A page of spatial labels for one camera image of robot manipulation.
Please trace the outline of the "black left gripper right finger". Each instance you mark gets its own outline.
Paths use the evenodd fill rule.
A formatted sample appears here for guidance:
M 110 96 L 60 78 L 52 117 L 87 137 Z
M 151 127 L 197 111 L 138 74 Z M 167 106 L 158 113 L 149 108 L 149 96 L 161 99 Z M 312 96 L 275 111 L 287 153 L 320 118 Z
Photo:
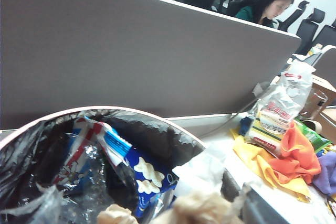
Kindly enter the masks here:
M 285 223 L 285 219 L 273 209 L 252 187 L 244 183 L 246 198 L 242 208 L 244 223 Z

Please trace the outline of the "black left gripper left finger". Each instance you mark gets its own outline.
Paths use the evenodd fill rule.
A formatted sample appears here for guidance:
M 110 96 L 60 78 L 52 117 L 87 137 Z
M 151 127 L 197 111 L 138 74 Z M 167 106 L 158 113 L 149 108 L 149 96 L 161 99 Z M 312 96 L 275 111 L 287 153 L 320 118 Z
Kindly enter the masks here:
M 64 191 L 56 185 L 35 185 L 39 196 L 22 206 L 1 210 L 2 223 L 60 223 Z

